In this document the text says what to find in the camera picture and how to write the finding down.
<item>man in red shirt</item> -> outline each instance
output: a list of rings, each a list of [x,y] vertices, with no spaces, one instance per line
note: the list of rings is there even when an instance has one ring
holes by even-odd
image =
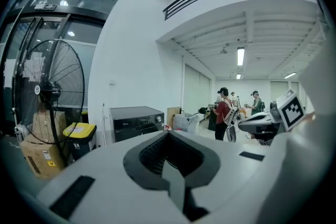
[[[218,93],[224,101],[220,102],[217,109],[213,109],[213,112],[217,115],[216,119],[216,131],[215,138],[217,140],[223,140],[227,125],[224,122],[224,119],[227,113],[230,112],[230,107],[227,105],[226,101],[232,106],[231,100],[229,99],[229,90],[225,87],[221,88]]]

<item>fan guard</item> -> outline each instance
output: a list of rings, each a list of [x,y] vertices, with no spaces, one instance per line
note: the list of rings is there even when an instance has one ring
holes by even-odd
[[[65,113],[65,127],[80,121],[84,91],[83,68],[75,50],[63,40],[43,41],[18,68],[14,100],[20,123],[43,143],[59,145],[68,136],[58,140],[55,121],[60,124],[61,113]]]

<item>black bag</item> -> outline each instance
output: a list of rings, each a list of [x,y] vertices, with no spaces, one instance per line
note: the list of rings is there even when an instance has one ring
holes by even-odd
[[[205,114],[206,111],[207,111],[207,108],[200,108],[200,109],[198,110],[198,112],[199,112],[200,114]]]

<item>black trash bin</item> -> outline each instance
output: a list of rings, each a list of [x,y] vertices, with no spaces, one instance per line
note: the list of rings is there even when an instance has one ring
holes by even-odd
[[[68,146],[75,161],[96,148],[96,129],[94,124],[79,122],[77,125],[73,123],[63,131],[63,135],[69,137]]]

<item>label sticker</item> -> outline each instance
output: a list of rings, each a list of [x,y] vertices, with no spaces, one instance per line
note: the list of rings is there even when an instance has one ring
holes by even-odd
[[[56,167],[56,164],[54,161],[47,161],[48,165],[51,167]]]
[[[42,151],[44,155],[44,159],[49,160],[51,159],[50,154],[47,151]]]

